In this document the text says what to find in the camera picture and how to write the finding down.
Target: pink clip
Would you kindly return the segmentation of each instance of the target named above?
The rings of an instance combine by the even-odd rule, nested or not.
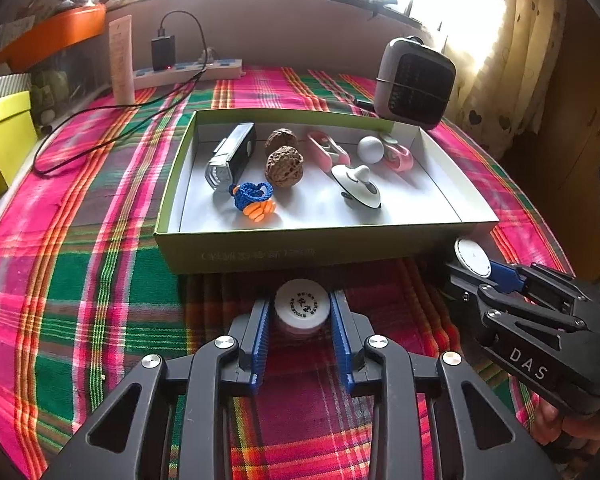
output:
[[[322,132],[309,132],[306,135],[308,151],[318,167],[329,173],[338,164],[351,165],[349,154],[338,146],[333,139]]]
[[[413,168],[413,155],[403,145],[398,144],[391,135],[378,133],[378,137],[384,144],[384,163],[396,173],[409,171]]]

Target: black power adapter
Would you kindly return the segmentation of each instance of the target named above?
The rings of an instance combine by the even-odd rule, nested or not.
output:
[[[167,70],[176,64],[176,37],[164,36],[164,29],[151,40],[151,61],[154,71]]]

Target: tablecloth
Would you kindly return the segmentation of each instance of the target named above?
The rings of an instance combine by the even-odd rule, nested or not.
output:
[[[300,108],[367,114],[374,82],[347,75],[249,67],[238,80],[203,82],[140,132],[90,153],[50,178],[29,174],[0,221],[0,443],[37,479],[70,435],[145,354],[194,352],[297,271],[176,277],[153,230],[170,162],[194,110]],[[136,92],[137,102],[156,95]],[[173,102],[75,118],[40,166],[110,139]],[[110,104],[104,96],[94,105]],[[502,168],[452,124],[430,134],[468,175],[500,223],[488,244],[505,261],[570,270],[547,226]],[[343,286],[353,311],[410,351],[459,350],[445,303],[413,260],[303,271]],[[522,423],[532,395],[494,365],[481,375]],[[420,399],[427,475],[432,457]],[[365,478],[372,399],[338,384],[328,329],[311,341],[272,334],[266,378],[254,399],[232,403],[234,478]],[[177,440],[170,474],[176,471]]]

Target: yellow curtain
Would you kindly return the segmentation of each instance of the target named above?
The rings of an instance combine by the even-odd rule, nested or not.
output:
[[[444,53],[457,70],[445,116],[500,158],[515,135],[539,130],[566,0],[458,0],[454,8],[443,22]]]

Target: metal screw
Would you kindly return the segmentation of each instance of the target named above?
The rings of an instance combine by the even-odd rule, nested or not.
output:
[[[373,348],[384,348],[389,344],[389,340],[383,335],[373,335],[369,338],[369,344]]]
[[[216,338],[216,346],[221,349],[230,348],[234,345],[234,338],[230,335],[221,335]]]
[[[155,368],[160,364],[160,356],[157,354],[145,355],[142,358],[142,366],[145,368]]]
[[[442,354],[442,360],[451,366],[457,366],[462,362],[460,354],[456,352],[445,352]]]

